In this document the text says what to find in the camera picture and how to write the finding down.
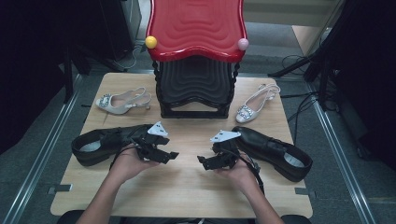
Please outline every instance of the shoe strap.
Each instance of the shoe strap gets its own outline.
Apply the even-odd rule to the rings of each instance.
[[[132,101],[138,100],[138,99],[142,98],[144,95],[146,95],[146,87],[138,87],[138,88],[136,88],[136,89],[134,89],[132,91],[129,91],[129,92],[132,95],[132,93],[134,91],[140,91],[140,90],[143,90],[143,91],[141,93],[136,94],[134,97],[126,98],[125,101],[132,102]]]
[[[128,104],[128,105],[125,105],[125,108],[141,107],[141,106],[148,105],[151,102],[151,94],[150,93],[139,94],[132,101],[136,101],[136,100],[143,98],[145,96],[148,96],[148,99],[146,102],[140,103],[140,104]]]
[[[263,91],[265,91],[265,90],[267,90],[267,89],[270,89],[270,88],[272,88],[272,87],[275,87],[277,90],[276,90],[276,91],[268,90],[267,95],[268,95],[269,92],[272,92],[272,93],[280,93],[280,88],[279,88],[276,84],[274,84],[274,83],[270,83],[270,84],[261,84],[260,87],[259,87],[259,90],[256,91],[253,95],[251,95],[251,96],[245,101],[245,105],[247,104],[247,102],[248,102],[250,99],[252,99],[252,98],[258,96],[258,95],[259,95],[260,93],[262,93]]]

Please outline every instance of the white tag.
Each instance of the white tag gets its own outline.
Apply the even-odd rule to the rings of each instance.
[[[241,133],[227,132],[220,130],[218,134],[210,139],[211,142],[224,142],[235,137],[241,136]]]
[[[155,123],[150,129],[148,129],[148,133],[151,133],[151,134],[154,134],[154,135],[159,135],[159,136],[167,136],[168,135],[166,130],[161,125],[160,121]]]

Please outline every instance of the floor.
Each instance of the floor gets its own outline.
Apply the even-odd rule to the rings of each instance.
[[[149,1],[139,1],[143,16],[139,38],[143,40]],[[288,25],[247,23],[247,34],[251,48],[240,70],[241,76],[265,76],[298,60],[298,57],[285,61],[283,58],[302,56]],[[128,72],[151,73],[149,60],[143,60],[148,57],[147,53],[136,52],[135,57],[138,63]],[[130,65],[133,62],[134,55],[131,54],[119,63]],[[64,92],[60,91],[23,139],[0,155],[0,220],[3,223],[56,222],[57,217],[50,214],[53,194],[49,190],[62,179],[71,156],[70,141],[81,131],[105,72],[103,66],[94,65],[88,77],[77,75],[75,88],[79,91],[71,102],[64,105]],[[300,75],[287,75],[276,82],[283,95],[314,91],[317,87],[316,82],[305,83]],[[287,117],[296,112],[302,99],[282,99]],[[313,168],[305,179],[314,209],[311,221],[393,223],[396,220],[395,171],[381,161],[359,158],[342,117],[335,111],[323,112],[317,104],[312,104],[298,120],[298,129],[291,122],[290,131],[297,133],[296,146],[304,148],[314,160]]]

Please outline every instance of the white sandal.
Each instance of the white sandal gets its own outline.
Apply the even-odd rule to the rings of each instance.
[[[257,118],[265,102],[274,99],[277,93],[280,93],[280,88],[276,84],[260,85],[259,90],[250,96],[244,105],[239,107],[236,121],[245,123]]]
[[[151,94],[146,92],[145,87],[139,87],[123,94],[112,95],[110,93],[96,100],[96,105],[112,114],[125,114],[132,107],[145,106],[149,109]]]

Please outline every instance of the pink ball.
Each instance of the pink ball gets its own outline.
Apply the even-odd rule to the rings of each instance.
[[[248,48],[248,40],[246,38],[238,40],[238,48],[240,50],[246,50]]]

